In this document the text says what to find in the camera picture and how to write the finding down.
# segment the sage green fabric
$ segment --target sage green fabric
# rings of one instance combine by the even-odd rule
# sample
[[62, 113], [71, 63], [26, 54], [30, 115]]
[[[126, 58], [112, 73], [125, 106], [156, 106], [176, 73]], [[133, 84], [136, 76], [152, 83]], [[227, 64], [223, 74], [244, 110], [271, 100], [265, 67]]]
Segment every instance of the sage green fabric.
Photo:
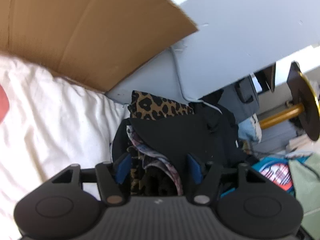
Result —
[[[320, 155], [310, 156], [305, 165], [320, 174]], [[289, 161], [295, 195], [303, 207], [302, 226], [314, 238], [320, 239], [320, 181], [298, 161]]]

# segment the white cable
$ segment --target white cable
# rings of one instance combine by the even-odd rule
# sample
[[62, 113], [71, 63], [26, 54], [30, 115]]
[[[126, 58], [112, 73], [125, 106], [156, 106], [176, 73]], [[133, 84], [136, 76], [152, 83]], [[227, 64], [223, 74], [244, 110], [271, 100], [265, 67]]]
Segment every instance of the white cable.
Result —
[[220, 112], [220, 114], [222, 114], [221, 110], [216, 107], [216, 106], [213, 106], [205, 101], [203, 101], [202, 99], [191, 99], [191, 98], [188, 98], [185, 94], [184, 94], [184, 90], [183, 90], [183, 87], [182, 87], [182, 81], [181, 81], [181, 76], [180, 76], [180, 69], [179, 69], [179, 65], [178, 65], [178, 60], [177, 60], [177, 56], [174, 52], [174, 49], [172, 47], [169, 47], [169, 51], [170, 53], [172, 54], [172, 58], [173, 58], [173, 64], [174, 64], [174, 68], [176, 70], [176, 74], [178, 76], [178, 82], [179, 82], [179, 87], [180, 87], [180, 91], [181, 91], [181, 95], [183, 97], [184, 100], [186, 101], [189, 101], [189, 102], [194, 102], [194, 103], [203, 103], [211, 108], [214, 108], [216, 109], [217, 111]]

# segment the gold rod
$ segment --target gold rod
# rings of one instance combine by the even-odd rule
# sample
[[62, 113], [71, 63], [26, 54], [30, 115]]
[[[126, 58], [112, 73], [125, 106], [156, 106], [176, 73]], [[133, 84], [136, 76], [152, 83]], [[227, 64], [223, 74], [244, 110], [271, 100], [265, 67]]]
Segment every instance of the gold rod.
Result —
[[259, 122], [261, 129], [267, 129], [285, 120], [297, 117], [304, 112], [304, 106], [302, 103], [294, 105], [286, 110], [281, 111], [278, 114], [274, 114], [268, 118], [265, 118]]

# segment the leopard print fabric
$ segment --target leopard print fabric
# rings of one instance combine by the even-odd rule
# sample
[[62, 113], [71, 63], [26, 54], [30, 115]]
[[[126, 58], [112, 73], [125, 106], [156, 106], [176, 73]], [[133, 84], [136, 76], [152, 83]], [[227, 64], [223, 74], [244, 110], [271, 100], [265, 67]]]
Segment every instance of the leopard print fabric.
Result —
[[132, 118], [147, 120], [194, 113], [193, 109], [187, 105], [135, 90], [132, 91], [132, 101], [128, 109]]

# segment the cardboard box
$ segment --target cardboard box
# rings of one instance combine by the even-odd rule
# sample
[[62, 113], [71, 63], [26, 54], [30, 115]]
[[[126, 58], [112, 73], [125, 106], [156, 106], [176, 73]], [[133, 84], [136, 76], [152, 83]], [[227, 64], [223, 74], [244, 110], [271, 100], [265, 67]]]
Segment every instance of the cardboard box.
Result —
[[0, 0], [0, 50], [107, 91], [197, 30], [170, 0]]

